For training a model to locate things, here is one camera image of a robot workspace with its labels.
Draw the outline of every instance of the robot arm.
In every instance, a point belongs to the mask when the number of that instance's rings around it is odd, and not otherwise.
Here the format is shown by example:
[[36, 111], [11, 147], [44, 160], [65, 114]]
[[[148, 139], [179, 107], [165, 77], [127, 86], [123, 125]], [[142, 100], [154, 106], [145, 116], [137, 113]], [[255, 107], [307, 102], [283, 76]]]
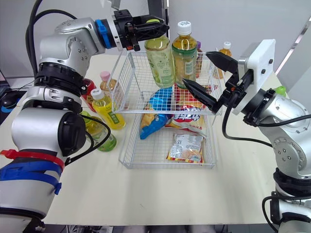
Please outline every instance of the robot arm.
[[[146, 23], [153, 18], [157, 22]], [[18, 151], [1, 151], [13, 159], [0, 169], [1, 232], [44, 231], [41, 220], [61, 188], [65, 162], [86, 140], [80, 96], [91, 56], [113, 47], [139, 50], [138, 41], [159, 37], [168, 28], [157, 17], [117, 10], [107, 19], [67, 20], [41, 41], [34, 86], [12, 124]]]
[[[251, 45], [239, 61], [219, 52], [207, 52], [207, 57], [218, 68], [232, 73], [226, 90], [216, 100], [196, 82], [184, 80], [187, 89], [199, 101], [216, 113], [222, 105], [227, 107], [223, 121], [224, 136], [229, 139], [260, 142], [273, 148], [278, 168], [273, 177], [276, 191], [262, 202], [269, 225], [279, 233], [311, 232], [311, 130], [307, 109], [295, 100], [261, 89], [271, 74], [274, 59], [274, 40], [263, 40]], [[236, 138], [225, 132], [226, 120], [233, 113], [245, 114], [244, 122], [259, 127], [271, 144], [251, 138]], [[305, 119], [286, 123], [296, 117]], [[265, 202], [270, 201], [270, 222]]]

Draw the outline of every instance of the red strap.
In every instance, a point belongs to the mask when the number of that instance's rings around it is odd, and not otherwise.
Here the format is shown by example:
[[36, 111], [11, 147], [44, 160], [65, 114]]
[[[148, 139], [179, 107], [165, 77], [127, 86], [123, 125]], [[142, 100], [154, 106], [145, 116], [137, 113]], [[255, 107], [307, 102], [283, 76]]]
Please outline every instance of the red strap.
[[4, 155], [8, 159], [16, 159], [17, 157], [20, 157], [20, 158], [36, 158], [36, 159], [48, 160], [59, 165], [62, 168], [62, 171], [65, 168], [65, 164], [60, 158], [57, 158], [50, 154], [31, 152], [31, 151], [16, 151], [13, 149], [2, 150], [0, 154]]

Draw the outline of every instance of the snack bag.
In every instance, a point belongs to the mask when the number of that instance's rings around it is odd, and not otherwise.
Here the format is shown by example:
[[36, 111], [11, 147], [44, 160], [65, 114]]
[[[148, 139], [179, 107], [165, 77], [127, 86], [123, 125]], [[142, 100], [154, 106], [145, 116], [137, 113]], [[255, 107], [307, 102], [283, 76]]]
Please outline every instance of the snack bag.
[[176, 105], [180, 110], [188, 110], [189, 113], [174, 114], [172, 120], [165, 127], [186, 129], [197, 132], [206, 137], [206, 123], [200, 111], [206, 106], [199, 102], [188, 90], [175, 86]]
[[[149, 99], [145, 110], [168, 111], [171, 109], [172, 88], [161, 88]], [[140, 124], [140, 138], [145, 139], [153, 132], [161, 129], [168, 120], [170, 114], [145, 113]]]
[[203, 163], [202, 141], [203, 137], [200, 135], [174, 134], [174, 144], [167, 159], [186, 163]]

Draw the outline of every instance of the white table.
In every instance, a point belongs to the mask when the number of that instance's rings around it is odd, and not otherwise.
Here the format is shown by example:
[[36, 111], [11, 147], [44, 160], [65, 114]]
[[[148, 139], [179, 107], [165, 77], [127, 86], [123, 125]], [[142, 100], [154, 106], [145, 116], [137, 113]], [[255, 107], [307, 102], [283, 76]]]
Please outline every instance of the white table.
[[[100, 83], [99, 73], [111, 70], [117, 57], [92, 57], [86, 78]], [[271, 75], [264, 89], [280, 86]], [[0, 126], [0, 149], [16, 149], [11, 124], [16, 107]], [[220, 153], [212, 169], [127, 169], [119, 161], [124, 136], [129, 137], [134, 115], [125, 115], [127, 126], [113, 131], [117, 146], [108, 153], [94, 151], [65, 168], [62, 189], [55, 196], [48, 224], [167, 225], [265, 223], [261, 201], [275, 188], [276, 168], [271, 148], [253, 142], [225, 139], [222, 117], [215, 121]], [[267, 141], [259, 129], [230, 115], [227, 132], [233, 136]], [[4, 156], [0, 167], [9, 163]]]

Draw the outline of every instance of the wire basket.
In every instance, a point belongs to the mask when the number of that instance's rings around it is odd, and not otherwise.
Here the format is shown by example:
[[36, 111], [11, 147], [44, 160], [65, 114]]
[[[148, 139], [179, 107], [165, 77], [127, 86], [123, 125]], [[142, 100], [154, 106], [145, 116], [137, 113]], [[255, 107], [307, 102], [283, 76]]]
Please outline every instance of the wire basket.
[[[207, 92], [214, 98], [218, 99], [222, 93], [218, 69], [205, 56], [205, 53], [198, 53], [202, 58], [202, 63], [196, 67], [197, 78], [196, 81], [203, 85]], [[184, 108], [184, 105], [178, 102], [176, 96], [177, 92], [182, 93], [184, 100], [192, 99], [193, 96], [188, 90], [179, 89], [176, 85], [173, 86], [172, 99], [170, 106], [158, 107], [158, 109], [147, 109], [146, 106], [156, 91], [160, 88], [156, 85], [148, 58], [145, 51], [132, 52], [126, 54], [124, 62], [118, 59], [113, 68], [111, 78], [117, 80], [116, 86], [111, 91], [110, 95], [113, 100], [113, 111], [116, 113], [189, 113], [189, 111], [197, 111], [195, 108]], [[202, 106], [196, 100], [192, 101], [193, 106]], [[201, 109], [202, 115], [213, 115], [213, 113], [203, 105]]]
[[179, 134], [197, 134], [182, 129], [162, 128], [141, 140], [140, 122], [143, 114], [136, 114], [127, 145], [123, 146], [119, 161], [127, 168], [213, 168], [217, 161], [218, 144], [211, 123], [214, 116], [204, 115], [207, 124], [206, 138], [202, 142], [203, 163], [185, 163], [167, 160], [173, 145], [173, 136]]

